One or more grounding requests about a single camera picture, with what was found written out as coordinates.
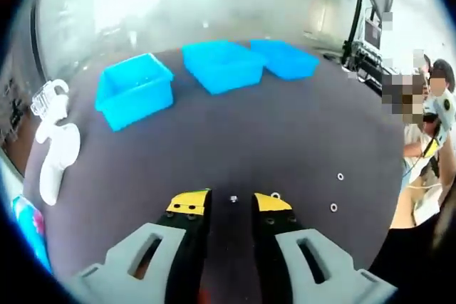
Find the blue plastic bin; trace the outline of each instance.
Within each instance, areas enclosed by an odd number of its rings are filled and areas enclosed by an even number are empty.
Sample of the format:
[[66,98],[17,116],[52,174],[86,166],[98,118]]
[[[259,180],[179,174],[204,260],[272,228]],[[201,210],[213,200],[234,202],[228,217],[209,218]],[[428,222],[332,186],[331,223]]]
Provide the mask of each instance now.
[[307,78],[314,74],[319,59],[282,41],[252,40],[250,48],[266,59],[266,68],[284,80]]
[[259,83],[266,63],[263,56],[228,41],[190,44],[182,54],[188,71],[213,95]]
[[149,53],[112,65],[100,76],[95,108],[118,131],[171,106],[172,78],[171,71]]

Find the white plastic object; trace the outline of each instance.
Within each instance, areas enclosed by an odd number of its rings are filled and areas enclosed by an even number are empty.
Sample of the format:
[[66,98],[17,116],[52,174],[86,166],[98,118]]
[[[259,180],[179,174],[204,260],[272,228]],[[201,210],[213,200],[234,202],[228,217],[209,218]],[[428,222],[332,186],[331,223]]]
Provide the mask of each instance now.
[[40,173],[40,194],[43,200],[53,206],[65,169],[74,164],[81,148],[81,135],[74,124],[53,126],[51,145]]
[[46,117],[49,106],[53,99],[58,96],[56,87],[61,87],[65,93],[68,93],[69,87],[64,80],[53,80],[46,82],[38,92],[32,97],[31,111],[34,115],[39,116],[42,120]]
[[445,89],[441,96],[430,96],[423,102],[423,113],[437,114],[440,119],[441,127],[435,136],[439,146],[447,139],[451,127],[455,124],[456,100],[455,96]]
[[415,204],[413,218],[417,226],[430,219],[432,215],[440,211],[439,198],[442,194],[442,186],[434,187],[426,192],[425,196]]
[[52,99],[43,121],[35,132],[37,142],[43,144],[52,135],[55,124],[68,116],[68,101],[67,95],[57,95]]

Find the white wall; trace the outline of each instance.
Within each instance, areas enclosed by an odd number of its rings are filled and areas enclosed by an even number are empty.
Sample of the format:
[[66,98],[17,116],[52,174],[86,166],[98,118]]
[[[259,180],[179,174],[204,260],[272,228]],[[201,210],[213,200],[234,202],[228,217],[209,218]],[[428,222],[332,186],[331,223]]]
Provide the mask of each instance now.
[[38,42],[47,78],[65,78],[90,53],[93,39],[93,0],[40,0]]
[[393,30],[382,34],[382,53],[404,73],[413,69],[413,51],[456,68],[455,31],[441,0],[394,0]]

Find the white shirt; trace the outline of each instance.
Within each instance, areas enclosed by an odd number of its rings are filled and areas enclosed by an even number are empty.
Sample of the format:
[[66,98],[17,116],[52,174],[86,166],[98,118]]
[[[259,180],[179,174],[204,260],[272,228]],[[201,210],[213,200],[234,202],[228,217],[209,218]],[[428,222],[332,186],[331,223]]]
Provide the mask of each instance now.
[[[416,124],[406,125],[404,128],[404,140],[405,145],[412,144],[414,142],[421,142],[421,151],[424,151],[428,144],[431,142],[432,138],[424,132],[421,132],[420,128]],[[420,176],[421,170],[425,167],[429,157],[404,157],[405,162],[409,167],[412,168],[410,171],[410,180],[409,183],[413,182]]]

